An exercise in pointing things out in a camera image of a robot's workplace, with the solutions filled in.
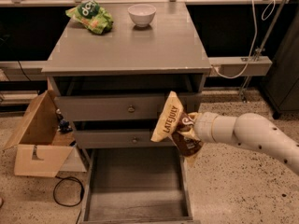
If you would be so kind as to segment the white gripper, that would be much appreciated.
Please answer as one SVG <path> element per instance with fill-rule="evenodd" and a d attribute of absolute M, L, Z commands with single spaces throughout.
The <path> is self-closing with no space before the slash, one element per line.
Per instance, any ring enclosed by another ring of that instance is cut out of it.
<path fill-rule="evenodd" d="M 202 141 L 207 143 L 214 143 L 215 140 L 212 135 L 212 127 L 215 118 L 218 116 L 216 113 L 205 112 L 197 113 L 192 112 L 188 114 L 189 125 L 193 125 L 196 136 Z"/>

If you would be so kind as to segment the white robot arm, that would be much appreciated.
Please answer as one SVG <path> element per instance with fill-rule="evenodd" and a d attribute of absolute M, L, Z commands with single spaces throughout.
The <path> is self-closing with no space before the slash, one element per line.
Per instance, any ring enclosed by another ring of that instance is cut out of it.
<path fill-rule="evenodd" d="M 223 143 L 261 152 L 299 175 L 299 144 L 265 117 L 246 113 L 239 117 L 201 113 L 194 133 L 204 143 Z"/>

